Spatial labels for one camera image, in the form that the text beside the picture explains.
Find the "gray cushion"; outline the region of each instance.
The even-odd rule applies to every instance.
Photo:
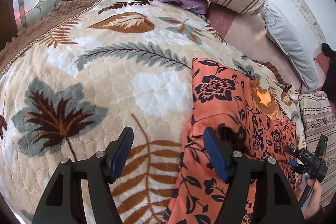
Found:
[[[269,0],[265,0],[261,16],[265,21],[267,36],[278,45],[291,61],[302,80],[302,91],[312,91],[319,86],[319,75],[314,60],[298,39],[294,26]]]

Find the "black object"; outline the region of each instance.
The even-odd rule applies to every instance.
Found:
[[[317,179],[322,182],[327,174],[328,167],[324,156],[327,150],[328,137],[321,135],[318,145],[316,146],[315,154],[310,153],[308,150],[302,148],[300,150],[293,149],[290,146],[285,146],[285,152],[292,156],[299,158],[303,164],[297,164],[293,160],[289,162],[294,167],[294,171],[298,174],[308,173],[311,179]],[[300,207],[304,204],[311,192],[311,187],[306,186],[303,190],[302,196],[299,201]]]
[[[214,224],[241,224],[251,179],[257,180],[251,224],[304,224],[293,189],[274,158],[249,159],[233,151],[211,127],[204,130],[204,144],[217,175],[229,183]]]
[[[325,56],[331,58],[322,91],[326,93],[330,101],[336,102],[336,51],[333,51],[326,43],[322,43],[322,51]]]
[[[133,138],[133,130],[125,127],[105,151],[87,160],[61,161],[44,190],[32,224],[86,224],[81,180],[88,180],[96,223],[121,224],[109,183],[121,176]]]

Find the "bed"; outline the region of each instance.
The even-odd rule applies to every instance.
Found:
[[[253,15],[263,0],[226,6]],[[300,116],[296,89],[209,22],[158,0],[69,1],[0,52],[0,192],[12,210],[31,222],[62,158],[86,159],[131,126],[133,148],[111,193],[124,223],[161,220],[195,102],[195,57],[247,78],[254,107],[287,119],[295,145],[304,145],[290,122]],[[95,223],[87,184],[82,191],[87,222]]]

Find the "blue gripper pad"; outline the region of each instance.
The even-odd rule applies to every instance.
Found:
[[[216,171],[216,174],[218,175],[219,178],[223,180],[224,183],[228,183],[229,177],[226,173],[226,161],[222,157],[222,154],[216,142],[214,141],[211,134],[209,133],[208,129],[204,131],[203,139],[204,139],[205,148],[208,151],[210,160]]]

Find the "fern leaf pattern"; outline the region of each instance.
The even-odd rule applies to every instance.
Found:
[[[202,30],[186,24],[186,21],[189,19],[186,19],[183,22],[172,17],[158,17],[158,19],[173,25],[178,25],[177,27],[169,26],[165,27],[164,29],[174,33],[180,33],[197,45],[202,45],[202,40],[200,37],[205,37],[205,35],[202,34]]]
[[[49,35],[44,37],[40,43],[41,44],[44,43],[47,47],[54,45],[54,48],[56,48],[58,44],[64,44],[64,45],[77,44],[76,42],[73,42],[70,39],[69,35],[74,25],[78,24],[80,19],[81,19],[80,17],[77,17],[77,18],[74,18],[70,21],[63,23],[56,30],[53,30],[52,32],[50,32]]]
[[[212,34],[215,38],[217,38],[222,44],[225,43],[227,45],[224,37],[219,32],[217,32],[217,30],[211,25],[210,22],[205,27],[209,28],[207,31],[210,32],[210,34]]]
[[[118,197],[123,196],[127,191],[132,190],[132,195],[123,200],[117,207],[119,214],[125,213],[123,223],[134,224],[149,211],[149,214],[142,219],[143,223],[152,223],[154,221],[159,224],[161,221],[160,218],[163,217],[165,208],[173,194],[173,186],[179,170],[179,153],[176,149],[180,148],[181,144],[168,140],[150,141],[138,119],[133,114],[132,117],[137,123],[146,143],[131,149],[121,179],[138,170],[139,166],[143,163],[146,164],[145,173],[123,180],[121,184],[111,191],[111,194],[113,197]],[[159,175],[156,170],[161,172],[175,172],[176,175]],[[160,187],[162,188],[153,188],[150,180],[161,183]],[[145,188],[143,189],[143,187],[139,187],[139,191],[134,193],[134,188],[140,184],[144,185]],[[127,214],[129,210],[144,201],[146,203],[135,212]]]
[[[116,2],[112,6],[107,6],[98,11],[98,14],[101,14],[102,12],[108,11],[108,10],[115,10],[120,9],[122,7],[132,6],[132,5],[149,5],[153,0],[134,0],[134,1],[125,1],[125,2]]]
[[[188,66],[188,61],[185,56],[179,58],[178,55],[172,53],[170,49],[164,51],[160,46],[154,46],[152,42],[149,42],[148,45],[141,42],[137,44],[128,42],[96,48],[86,52],[77,59],[77,68],[78,70],[82,70],[86,63],[104,56],[126,57],[127,59],[136,57],[136,63],[143,62],[143,64],[147,64],[149,67],[159,63],[160,66],[165,66],[166,68],[173,67],[178,71],[184,68],[191,69],[191,67]]]

